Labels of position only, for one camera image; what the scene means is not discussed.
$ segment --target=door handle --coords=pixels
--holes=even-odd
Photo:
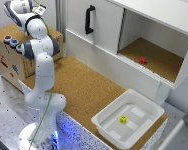
[[[95,10],[95,7],[90,5],[90,8],[88,8],[86,10],[86,25],[85,25],[85,31],[86,31],[86,34],[90,34],[92,32],[94,32],[93,29],[90,28],[90,12]]]

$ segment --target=brown work surface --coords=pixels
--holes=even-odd
[[[67,105],[64,111],[114,150],[117,149],[98,133],[96,126],[91,122],[91,118],[124,93],[125,89],[85,66],[72,56],[57,61],[55,70],[54,92],[66,96]],[[35,75],[23,82],[28,87],[33,88]],[[166,119],[167,115],[163,115],[131,150],[142,148]]]
[[[56,31],[55,29],[49,27],[50,35],[53,38],[57,38],[59,36],[63,36],[60,32]],[[4,42],[4,37],[10,35],[13,37],[13,39],[19,40],[20,44],[22,44],[25,40],[31,40],[33,39],[32,36],[25,36],[24,31],[19,31],[18,26],[16,24],[8,25],[4,28],[0,29],[0,41]]]
[[[175,82],[184,58],[179,57],[143,38],[139,38],[121,51],[120,54],[139,63],[141,57],[146,57],[141,64],[160,76]]]

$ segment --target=white plastic tub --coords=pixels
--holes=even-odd
[[[163,108],[129,89],[91,120],[116,147],[130,149],[163,113]],[[120,122],[122,115],[127,117],[124,124]]]

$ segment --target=brown box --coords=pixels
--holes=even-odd
[[[63,57],[63,35],[50,28],[50,35],[57,39],[59,43],[60,53],[53,56],[54,61]],[[3,38],[6,35],[12,36],[19,40],[20,44],[25,40],[33,39],[31,36],[27,37],[23,31],[19,31],[15,24],[6,26],[0,29],[0,74],[22,91],[18,79],[23,81],[35,72],[35,62],[29,61],[21,53],[16,52],[15,49],[10,48],[9,45],[4,44]]]

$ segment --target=green cable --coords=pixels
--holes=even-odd
[[[38,6],[36,7],[36,9],[38,9],[38,7],[43,3],[43,0],[41,0],[40,4],[38,4]],[[49,28],[47,26],[47,24],[45,23],[45,21],[43,19],[41,19],[43,21],[43,23],[45,24],[46,28],[47,28],[47,33],[48,35],[50,35],[50,31],[49,31]]]
[[[52,100],[52,93],[53,93],[53,90],[54,90],[54,87],[52,87],[50,99],[49,99],[48,104],[47,104],[47,108],[46,108],[46,110],[45,110],[45,113],[44,113],[44,115],[43,115],[41,121],[40,121],[40,124],[39,124],[39,126],[38,126],[38,129],[36,130],[36,133],[35,133],[33,139],[31,140],[31,144],[30,144],[30,146],[29,146],[29,150],[30,150],[30,148],[31,148],[31,146],[32,146],[32,143],[33,143],[33,141],[34,141],[34,139],[35,139],[35,137],[36,137],[36,135],[37,135],[37,133],[38,133],[38,130],[40,129],[40,126],[41,126],[41,124],[42,124],[42,122],[43,122],[43,119],[44,119],[44,117],[45,117],[45,115],[46,115],[46,113],[47,113],[47,111],[48,111],[49,106],[50,106],[50,103],[51,103],[51,100]]]

